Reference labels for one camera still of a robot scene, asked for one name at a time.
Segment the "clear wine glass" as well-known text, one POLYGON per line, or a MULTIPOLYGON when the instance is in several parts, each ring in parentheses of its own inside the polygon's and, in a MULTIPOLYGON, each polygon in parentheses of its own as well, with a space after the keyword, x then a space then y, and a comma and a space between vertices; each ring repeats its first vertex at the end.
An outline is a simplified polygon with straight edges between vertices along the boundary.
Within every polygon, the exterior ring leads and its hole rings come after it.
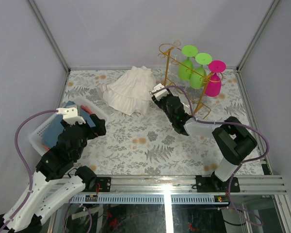
MULTIPOLYGON (((170 41, 170 44, 174 46, 175 48, 171 51, 171 57, 175 60, 180 61, 182 58, 182 52, 180 51, 180 48, 182 48, 183 40, 180 38, 172 39, 170 41)), ((173 74, 178 73, 178 64, 173 59, 170 59, 169 61, 169 71, 173 74)))
POLYGON ((115 113, 115 109, 113 109, 112 107, 109 107, 109 106, 105 107, 104 111, 109 116, 112 116, 115 113))

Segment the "green plastic wine glass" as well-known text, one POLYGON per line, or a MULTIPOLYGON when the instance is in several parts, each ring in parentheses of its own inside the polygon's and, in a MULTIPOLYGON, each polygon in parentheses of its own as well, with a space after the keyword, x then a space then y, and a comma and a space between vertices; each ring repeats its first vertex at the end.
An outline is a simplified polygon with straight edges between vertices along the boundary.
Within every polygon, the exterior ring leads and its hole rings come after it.
POLYGON ((198 54, 198 49, 193 45, 186 45, 181 49, 181 52, 186 56, 186 59, 178 65, 178 77, 181 80, 187 81, 190 79, 194 69, 194 65, 190 58, 195 57, 198 54))
POLYGON ((199 67, 191 74, 189 84, 194 89, 201 89, 204 87, 204 77, 207 76, 204 66, 212 62, 212 56, 208 53, 199 53, 196 55, 195 61, 199 64, 199 67))

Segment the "magenta plastic wine glass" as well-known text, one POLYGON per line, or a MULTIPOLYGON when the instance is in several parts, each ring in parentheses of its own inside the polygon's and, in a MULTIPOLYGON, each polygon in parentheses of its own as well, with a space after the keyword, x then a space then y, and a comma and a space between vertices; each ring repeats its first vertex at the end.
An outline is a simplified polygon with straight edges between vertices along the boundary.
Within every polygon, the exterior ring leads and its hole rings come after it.
POLYGON ((216 97, 220 94, 222 87, 222 81, 219 74, 225 71, 226 64, 223 61, 214 60, 208 65, 208 67, 212 75, 207 85, 205 94, 209 97, 216 97))

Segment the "gold wire wine glass rack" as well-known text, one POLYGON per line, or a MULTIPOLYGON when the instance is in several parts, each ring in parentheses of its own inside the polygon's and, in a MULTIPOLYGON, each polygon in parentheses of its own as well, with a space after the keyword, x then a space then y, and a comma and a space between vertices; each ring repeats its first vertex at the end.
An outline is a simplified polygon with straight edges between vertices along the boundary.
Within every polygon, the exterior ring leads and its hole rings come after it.
MULTIPOLYGON (((160 46, 159 46, 159 54, 158 54, 158 56, 159 56, 160 58, 166 58, 166 59, 167 59, 167 60, 166 60, 166 66, 165 66, 165 77, 164 77, 164 80, 163 80, 163 82, 162 82, 162 84, 163 84, 164 86, 176 85, 176 83, 175 83, 174 81, 172 81, 170 78, 168 78, 168 72, 169 72, 169 61, 170 61, 170 59, 173 59, 173 58, 171 57, 171 51, 172 51, 172 49, 174 49, 174 48, 175 48, 175 47, 172 46, 172 44, 170 44, 170 43, 162 43, 162 44, 160 44, 160 46)), ((173 59, 173 60, 174 60, 175 62, 177 62, 177 64, 179 65, 180 62, 182 62, 182 61, 185 60, 185 59, 186 59, 186 56, 182 55, 182 58, 181 58, 180 61, 175 60, 175 59, 173 59)), ((191 57, 190 60, 192 61, 193 65, 194 65, 194 69, 193 69, 193 72, 194 72, 194 70, 195 70, 196 68, 199 67, 199 64, 195 61, 195 57, 191 57)), ((208 65, 205 65, 205 66, 204 66, 204 69, 205 69, 205 71, 206 71, 207 76, 204 77, 204 79, 205 79, 205 81, 204 81, 204 87, 201 88, 202 92, 201 92, 201 94, 200 94, 200 97, 199 97, 198 101, 194 101, 192 98, 189 98, 189 100, 190 100, 192 103, 194 103, 194 104, 196 105, 196 106, 195 106, 195 110, 194 110, 194 113, 195 113, 195 114, 196 114, 200 109, 202 109, 203 107, 207 108, 208 113, 211 112, 211 108, 210 108, 209 106, 207 106, 207 105, 203 102, 203 99, 204 99, 204 97, 206 96, 205 91, 206 91, 207 85, 208 85, 208 83, 209 83, 209 81, 210 81, 210 78, 211 78, 212 73, 211 73, 211 71, 209 70, 208 65)), ((221 81, 224 79, 223 72, 222 72, 221 74, 219 74, 219 77, 221 78, 221 81)))

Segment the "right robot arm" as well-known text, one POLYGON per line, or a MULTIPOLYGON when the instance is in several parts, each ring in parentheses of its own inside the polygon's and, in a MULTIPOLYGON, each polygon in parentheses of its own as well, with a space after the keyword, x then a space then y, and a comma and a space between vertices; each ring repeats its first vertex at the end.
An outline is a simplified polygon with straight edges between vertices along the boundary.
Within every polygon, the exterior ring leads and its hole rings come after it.
POLYGON ((215 140, 223 156, 219 166, 212 173, 211 185, 216 191, 223 191, 229 179, 241 162, 255 149, 257 142, 240 123, 231 116, 223 125, 202 124, 185 112, 179 97, 171 93, 154 94, 153 102, 164 111, 172 127, 178 134, 186 136, 205 136, 215 140))

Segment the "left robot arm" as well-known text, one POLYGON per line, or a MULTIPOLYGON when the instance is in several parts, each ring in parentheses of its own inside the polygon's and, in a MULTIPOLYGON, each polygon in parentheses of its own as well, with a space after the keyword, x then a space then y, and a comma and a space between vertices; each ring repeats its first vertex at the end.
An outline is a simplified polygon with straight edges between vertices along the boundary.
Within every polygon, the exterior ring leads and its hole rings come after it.
POLYGON ((64 129, 55 146, 37 164, 36 171, 30 176, 28 188, 10 211, 0 215, 0 231, 38 233, 52 214, 76 194, 84 190, 99 190, 96 174, 88 166, 81 166, 60 189, 51 196, 47 195, 80 159, 88 140, 106 134, 105 120, 95 114, 89 117, 94 123, 93 127, 87 121, 61 121, 64 129))

